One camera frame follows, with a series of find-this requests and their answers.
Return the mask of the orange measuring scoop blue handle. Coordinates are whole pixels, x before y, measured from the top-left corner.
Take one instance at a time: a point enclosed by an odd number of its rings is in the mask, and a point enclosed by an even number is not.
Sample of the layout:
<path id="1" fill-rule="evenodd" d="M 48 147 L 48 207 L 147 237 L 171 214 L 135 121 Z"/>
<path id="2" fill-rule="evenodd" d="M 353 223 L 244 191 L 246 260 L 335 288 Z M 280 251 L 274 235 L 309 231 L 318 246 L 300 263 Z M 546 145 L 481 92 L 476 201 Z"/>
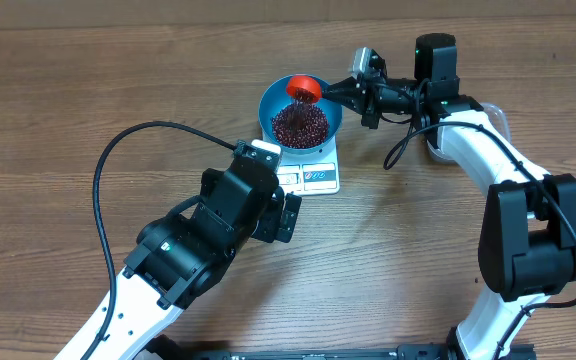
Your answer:
<path id="1" fill-rule="evenodd" d="M 314 104 L 322 98 L 319 82 L 308 75 L 294 75 L 286 85 L 286 93 L 299 102 Z"/>

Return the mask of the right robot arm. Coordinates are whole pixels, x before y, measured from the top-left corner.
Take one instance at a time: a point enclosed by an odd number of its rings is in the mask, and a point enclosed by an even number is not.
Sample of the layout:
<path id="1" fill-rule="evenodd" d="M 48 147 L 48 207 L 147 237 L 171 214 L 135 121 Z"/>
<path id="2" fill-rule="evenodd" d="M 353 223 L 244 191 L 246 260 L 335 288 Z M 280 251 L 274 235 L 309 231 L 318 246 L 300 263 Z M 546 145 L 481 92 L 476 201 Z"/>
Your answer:
<path id="1" fill-rule="evenodd" d="M 459 165 L 486 197 L 478 245 L 485 282 L 473 309 L 448 336 L 454 359 L 514 359 L 510 345 L 538 309 L 576 306 L 576 178 L 534 164 L 492 125 L 483 106 L 459 91 L 457 45 L 446 33 L 415 43 L 414 76 L 394 79 L 371 48 L 355 52 L 350 77 L 323 98 L 361 115 L 370 129 L 390 114 L 410 128 L 388 153 L 390 169 L 422 135 L 435 157 Z"/>

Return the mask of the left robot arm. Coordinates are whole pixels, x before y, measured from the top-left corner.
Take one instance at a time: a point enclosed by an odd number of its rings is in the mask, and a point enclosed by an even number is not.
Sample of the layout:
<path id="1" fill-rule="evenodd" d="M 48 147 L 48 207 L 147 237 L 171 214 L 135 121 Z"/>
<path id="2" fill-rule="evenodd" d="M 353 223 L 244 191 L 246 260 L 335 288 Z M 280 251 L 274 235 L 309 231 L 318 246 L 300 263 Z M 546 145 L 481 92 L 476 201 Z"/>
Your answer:
<path id="1" fill-rule="evenodd" d="M 291 240 L 301 199 L 284 193 L 276 145 L 245 145 L 225 171 L 208 169 L 201 192 L 148 224 L 106 295 L 59 352 L 61 359 L 133 359 L 221 281 L 249 238 Z"/>

